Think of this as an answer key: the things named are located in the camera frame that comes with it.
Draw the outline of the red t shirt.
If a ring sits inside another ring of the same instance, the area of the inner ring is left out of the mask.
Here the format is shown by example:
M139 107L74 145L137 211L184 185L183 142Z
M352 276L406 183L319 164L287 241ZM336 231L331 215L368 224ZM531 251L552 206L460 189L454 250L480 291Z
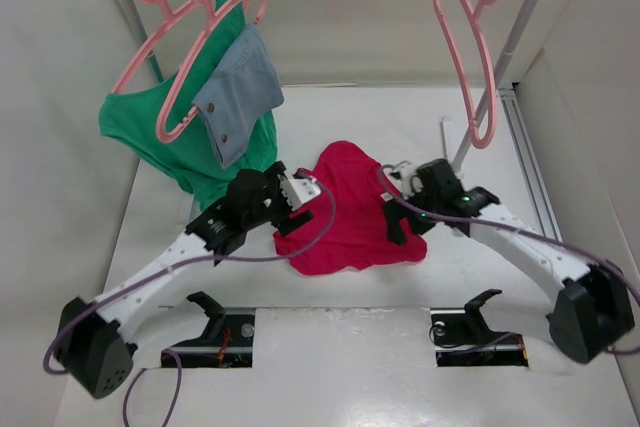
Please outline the red t shirt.
M354 143L341 140L329 144L309 174L331 191L336 208L331 208L325 194L314 199L309 204L311 221L287 236L273 234L277 254L290 254L316 240L310 249L289 260L306 276L424 260L427 243L422 237L408 234L403 245L387 239L383 205L390 197L378 179L380 167ZM322 234L333 211L334 223Z

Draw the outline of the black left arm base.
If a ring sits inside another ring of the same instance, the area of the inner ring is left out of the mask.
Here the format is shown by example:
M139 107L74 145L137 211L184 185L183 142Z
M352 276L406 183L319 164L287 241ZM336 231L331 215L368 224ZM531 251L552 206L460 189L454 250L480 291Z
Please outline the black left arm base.
M171 346L186 369L251 368L256 309L223 307L204 292L187 297L207 321L197 334Z

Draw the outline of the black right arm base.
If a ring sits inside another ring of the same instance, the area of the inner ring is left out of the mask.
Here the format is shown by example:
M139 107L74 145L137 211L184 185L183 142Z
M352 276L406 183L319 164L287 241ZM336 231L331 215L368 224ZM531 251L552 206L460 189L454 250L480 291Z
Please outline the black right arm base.
M499 289L488 289L461 308L430 310L428 338L435 348L437 367L529 367L523 338L508 331L494 331L481 308Z

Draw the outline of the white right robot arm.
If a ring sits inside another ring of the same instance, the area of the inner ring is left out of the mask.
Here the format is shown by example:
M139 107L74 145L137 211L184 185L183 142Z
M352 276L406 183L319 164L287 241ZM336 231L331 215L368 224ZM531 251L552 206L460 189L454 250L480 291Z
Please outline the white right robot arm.
M390 197L383 212L391 242L403 245L408 234L444 224L498 253L546 295L551 310L533 336L580 364L602 353L638 354L615 346L634 330L639 303L638 290L615 264L536 233L489 190L465 189L445 159L384 165L377 177Z

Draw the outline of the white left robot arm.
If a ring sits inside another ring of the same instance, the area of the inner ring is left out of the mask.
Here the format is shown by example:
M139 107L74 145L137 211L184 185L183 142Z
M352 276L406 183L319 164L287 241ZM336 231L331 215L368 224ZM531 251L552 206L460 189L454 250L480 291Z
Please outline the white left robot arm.
M215 267L234 259L255 228L270 224L286 236L304 226L321 193L308 174L288 177L282 162L264 172L241 170L155 260L91 301L68 302L50 357L92 398L103 399L125 382L149 344L216 341L226 312L205 291Z

